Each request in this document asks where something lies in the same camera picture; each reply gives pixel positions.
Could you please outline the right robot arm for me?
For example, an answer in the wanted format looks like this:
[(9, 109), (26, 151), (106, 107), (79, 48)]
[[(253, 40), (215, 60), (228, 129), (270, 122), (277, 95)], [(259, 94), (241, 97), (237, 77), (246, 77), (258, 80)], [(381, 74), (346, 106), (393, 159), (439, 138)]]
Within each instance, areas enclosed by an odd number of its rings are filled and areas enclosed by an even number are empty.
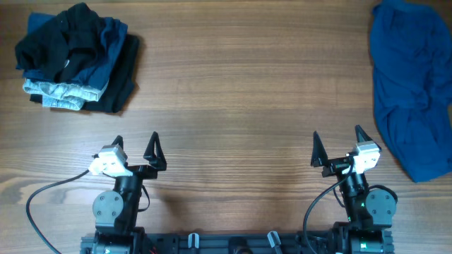
[[(395, 252), (392, 233), (398, 196), (382, 185), (370, 186), (365, 172), (376, 167), (381, 147), (371, 139), (361, 126), (355, 126), (357, 142), (344, 157), (330, 159), (317, 132), (313, 133), (311, 166), (321, 167), (322, 177), (334, 176), (337, 182), (324, 190), (310, 204), (303, 220), (303, 238), (313, 253), (340, 254), (390, 254)], [(310, 237), (307, 221), (317, 202), (326, 194), (339, 193), (347, 214), (346, 222), (336, 222), (326, 233), (326, 242)]]

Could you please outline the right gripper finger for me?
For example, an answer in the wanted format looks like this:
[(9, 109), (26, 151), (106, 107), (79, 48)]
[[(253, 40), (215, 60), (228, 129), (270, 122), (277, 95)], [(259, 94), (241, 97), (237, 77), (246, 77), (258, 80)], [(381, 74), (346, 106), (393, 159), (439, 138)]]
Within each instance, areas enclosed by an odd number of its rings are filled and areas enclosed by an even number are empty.
[(311, 166), (312, 167), (325, 167), (328, 166), (328, 155), (321, 142), (319, 134), (314, 131), (313, 133), (313, 150), (311, 154)]
[(367, 135), (360, 125), (355, 126), (355, 134), (357, 138), (356, 150), (381, 150), (381, 147)]

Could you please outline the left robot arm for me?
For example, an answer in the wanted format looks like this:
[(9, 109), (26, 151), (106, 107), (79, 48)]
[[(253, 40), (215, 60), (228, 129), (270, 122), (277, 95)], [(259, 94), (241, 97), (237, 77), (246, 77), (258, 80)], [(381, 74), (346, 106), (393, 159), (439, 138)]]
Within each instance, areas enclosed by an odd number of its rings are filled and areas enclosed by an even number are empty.
[(147, 164), (130, 166), (124, 152), (124, 141), (119, 135), (111, 145), (105, 145), (94, 155), (89, 171), (114, 179), (114, 188), (99, 194), (93, 203), (95, 237), (89, 253), (132, 254), (150, 253), (152, 246), (145, 230), (136, 225), (142, 195), (147, 195), (143, 182), (156, 179), (160, 171), (167, 169), (159, 135), (153, 132), (145, 149)]

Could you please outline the blue polo shirt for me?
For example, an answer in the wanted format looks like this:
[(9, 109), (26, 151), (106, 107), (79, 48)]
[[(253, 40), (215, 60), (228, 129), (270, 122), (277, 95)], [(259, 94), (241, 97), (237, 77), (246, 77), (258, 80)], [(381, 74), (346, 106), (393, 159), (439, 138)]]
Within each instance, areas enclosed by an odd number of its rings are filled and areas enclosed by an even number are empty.
[(451, 172), (451, 31), (431, 7), (382, 1), (372, 11), (374, 118), (414, 182)]

